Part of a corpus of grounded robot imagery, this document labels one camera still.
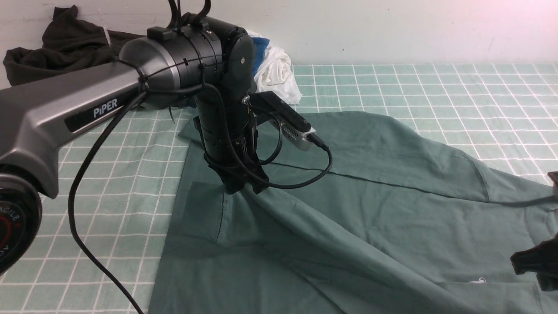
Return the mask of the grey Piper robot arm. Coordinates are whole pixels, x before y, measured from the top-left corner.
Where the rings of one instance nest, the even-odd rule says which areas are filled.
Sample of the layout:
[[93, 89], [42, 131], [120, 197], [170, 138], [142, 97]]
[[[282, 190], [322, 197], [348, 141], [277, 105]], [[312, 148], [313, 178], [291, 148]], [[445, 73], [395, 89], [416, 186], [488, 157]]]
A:
[[[68, 222], [83, 253], [126, 295], [131, 294], [92, 255], [75, 225], [75, 194], [82, 177], [110, 133], [140, 105], [171, 109], [193, 102], [195, 130], [203, 158], [225, 190], [246, 184], [253, 192], [297, 190], [319, 181], [333, 167], [333, 151], [311, 124], [273, 92], [256, 92], [256, 49], [241, 26], [197, 14], [180, 14], [170, 2], [166, 27], [126, 42], [111, 62], [1, 91], [1, 273], [30, 248], [40, 227], [39, 194], [58, 196], [58, 151], [105, 121], [71, 185]], [[263, 167], [275, 161], [283, 138], [300, 150], [318, 147], [328, 164], [297, 184], [275, 184]]]

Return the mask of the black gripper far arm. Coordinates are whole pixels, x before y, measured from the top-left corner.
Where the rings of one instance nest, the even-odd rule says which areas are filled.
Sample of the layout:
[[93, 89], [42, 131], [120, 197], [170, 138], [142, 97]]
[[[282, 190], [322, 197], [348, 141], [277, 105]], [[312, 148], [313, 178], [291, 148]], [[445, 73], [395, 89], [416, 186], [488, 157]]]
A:
[[540, 289], [545, 292], [558, 290], [558, 236], [542, 241], [535, 247], [516, 252], [510, 262], [517, 275], [536, 273]]

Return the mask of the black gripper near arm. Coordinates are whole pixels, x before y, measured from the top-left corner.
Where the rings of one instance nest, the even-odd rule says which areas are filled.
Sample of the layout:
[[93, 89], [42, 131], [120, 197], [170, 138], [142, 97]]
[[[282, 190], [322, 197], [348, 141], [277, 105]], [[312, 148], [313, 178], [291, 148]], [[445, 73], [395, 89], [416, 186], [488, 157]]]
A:
[[194, 119], [204, 149], [204, 159], [235, 194], [246, 184], [255, 194], [269, 187], [256, 153], [257, 131], [253, 112], [240, 102], [229, 102], [215, 94], [196, 95], [198, 116]]

